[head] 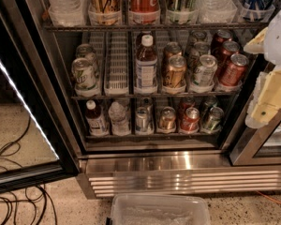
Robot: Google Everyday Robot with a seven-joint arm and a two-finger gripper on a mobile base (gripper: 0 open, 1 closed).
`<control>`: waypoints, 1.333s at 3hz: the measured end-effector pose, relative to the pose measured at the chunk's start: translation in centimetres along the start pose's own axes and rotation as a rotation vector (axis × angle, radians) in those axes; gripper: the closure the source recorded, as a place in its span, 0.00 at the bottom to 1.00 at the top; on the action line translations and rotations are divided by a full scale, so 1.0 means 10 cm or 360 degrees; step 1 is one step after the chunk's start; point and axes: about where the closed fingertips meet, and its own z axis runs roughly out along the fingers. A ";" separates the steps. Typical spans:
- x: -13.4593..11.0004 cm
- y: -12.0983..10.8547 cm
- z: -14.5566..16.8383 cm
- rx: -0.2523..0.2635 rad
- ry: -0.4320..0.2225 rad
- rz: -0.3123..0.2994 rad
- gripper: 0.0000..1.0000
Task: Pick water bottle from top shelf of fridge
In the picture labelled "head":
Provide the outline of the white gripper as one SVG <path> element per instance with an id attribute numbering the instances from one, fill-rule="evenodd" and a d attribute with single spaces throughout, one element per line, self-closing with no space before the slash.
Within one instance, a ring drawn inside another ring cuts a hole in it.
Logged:
<path id="1" fill-rule="evenodd" d="M 250 128 L 262 128 L 281 109 L 281 9 L 254 38 L 244 45 L 246 53 L 264 53 L 265 59 L 276 67 L 273 71 L 261 72 L 249 103 L 245 124 Z"/>

